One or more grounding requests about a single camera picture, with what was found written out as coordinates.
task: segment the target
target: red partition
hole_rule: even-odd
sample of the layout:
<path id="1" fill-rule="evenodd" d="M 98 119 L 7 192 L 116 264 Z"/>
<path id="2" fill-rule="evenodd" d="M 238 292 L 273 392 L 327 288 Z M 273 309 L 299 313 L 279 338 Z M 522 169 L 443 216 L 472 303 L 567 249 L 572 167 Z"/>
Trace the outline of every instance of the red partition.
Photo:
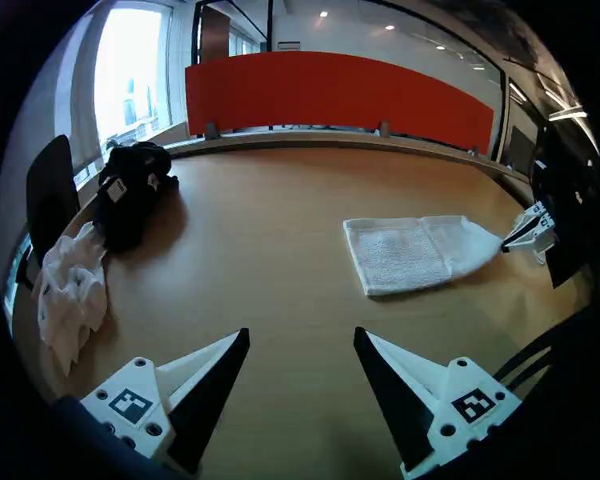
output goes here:
<path id="1" fill-rule="evenodd" d="M 323 52 L 271 52 L 213 60 L 186 69 L 189 131 L 264 125 L 367 129 L 486 154 L 494 112 L 474 97 L 390 63 Z"/>

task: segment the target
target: office chair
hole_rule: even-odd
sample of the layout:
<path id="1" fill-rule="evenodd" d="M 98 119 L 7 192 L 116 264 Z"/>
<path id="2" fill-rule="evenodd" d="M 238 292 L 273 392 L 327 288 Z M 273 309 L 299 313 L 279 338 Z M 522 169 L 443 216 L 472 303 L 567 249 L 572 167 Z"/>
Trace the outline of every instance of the office chair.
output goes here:
<path id="1" fill-rule="evenodd" d="M 69 139 L 59 135 L 38 154 L 26 175 L 26 223 L 40 267 L 79 210 Z M 31 290 L 26 276 L 29 254 L 27 249 L 20 259 L 16 282 Z"/>

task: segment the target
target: wooden table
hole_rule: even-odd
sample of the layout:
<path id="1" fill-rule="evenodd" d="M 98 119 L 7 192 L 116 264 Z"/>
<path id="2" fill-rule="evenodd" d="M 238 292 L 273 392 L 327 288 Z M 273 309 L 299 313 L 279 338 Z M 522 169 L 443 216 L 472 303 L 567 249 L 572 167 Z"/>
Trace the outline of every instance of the wooden table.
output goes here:
<path id="1" fill-rule="evenodd" d="M 251 349 L 203 478 L 400 478 L 353 348 L 368 330 L 487 371 L 587 302 L 579 277 L 496 257 L 431 290 L 365 297 L 342 221 L 464 214 L 504 236 L 522 208 L 479 170 L 344 149 L 252 150 L 174 162 L 180 189 L 135 251 L 107 265 L 108 319 L 69 378 L 83 396 L 134 356 L 160 365 L 250 329 Z M 521 388 L 518 393 L 524 395 Z"/>

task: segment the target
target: folded white towel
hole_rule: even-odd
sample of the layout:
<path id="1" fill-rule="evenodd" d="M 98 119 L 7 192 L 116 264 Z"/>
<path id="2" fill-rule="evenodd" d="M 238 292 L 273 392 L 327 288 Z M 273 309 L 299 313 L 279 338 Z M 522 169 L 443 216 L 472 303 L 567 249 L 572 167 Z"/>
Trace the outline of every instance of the folded white towel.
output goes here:
<path id="1" fill-rule="evenodd" d="M 502 240 L 460 215 L 344 221 L 366 295 L 388 295 L 449 282 L 477 270 Z"/>

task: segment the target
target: white towel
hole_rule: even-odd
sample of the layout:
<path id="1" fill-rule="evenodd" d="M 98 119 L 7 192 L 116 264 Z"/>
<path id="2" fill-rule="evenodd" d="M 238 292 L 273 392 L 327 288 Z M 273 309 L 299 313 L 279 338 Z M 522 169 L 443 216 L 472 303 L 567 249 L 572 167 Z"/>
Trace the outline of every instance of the white towel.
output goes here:
<path id="1" fill-rule="evenodd" d="M 369 296 L 419 290 L 463 277 L 491 260 L 502 244 L 459 215 L 355 218 L 343 225 Z"/>
<path id="2" fill-rule="evenodd" d="M 40 336 L 55 352 L 65 375 L 106 312 L 105 253 L 102 238 L 88 222 L 76 238 L 61 236 L 42 260 Z"/>

